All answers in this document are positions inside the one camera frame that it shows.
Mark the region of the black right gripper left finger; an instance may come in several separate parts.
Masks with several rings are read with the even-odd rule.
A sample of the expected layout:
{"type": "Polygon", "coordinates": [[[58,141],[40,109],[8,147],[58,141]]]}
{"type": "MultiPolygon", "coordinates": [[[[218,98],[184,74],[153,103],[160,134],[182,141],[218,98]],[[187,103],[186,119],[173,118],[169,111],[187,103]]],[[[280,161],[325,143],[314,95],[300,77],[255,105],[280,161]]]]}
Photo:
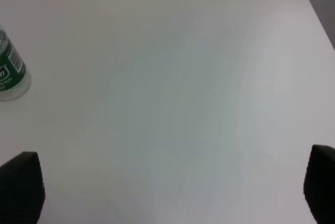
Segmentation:
{"type": "Polygon", "coordinates": [[[45,198],[37,152],[24,151],[1,165],[1,223],[37,223],[45,198]]]}

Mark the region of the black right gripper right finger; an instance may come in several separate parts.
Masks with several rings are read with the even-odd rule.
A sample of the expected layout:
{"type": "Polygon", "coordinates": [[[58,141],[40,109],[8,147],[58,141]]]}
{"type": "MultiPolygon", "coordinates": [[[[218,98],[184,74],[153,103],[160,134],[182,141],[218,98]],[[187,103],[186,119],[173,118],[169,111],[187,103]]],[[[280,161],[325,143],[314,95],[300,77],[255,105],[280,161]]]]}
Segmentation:
{"type": "Polygon", "coordinates": [[[312,146],[303,192],[316,223],[334,223],[334,148],[312,146]]]}

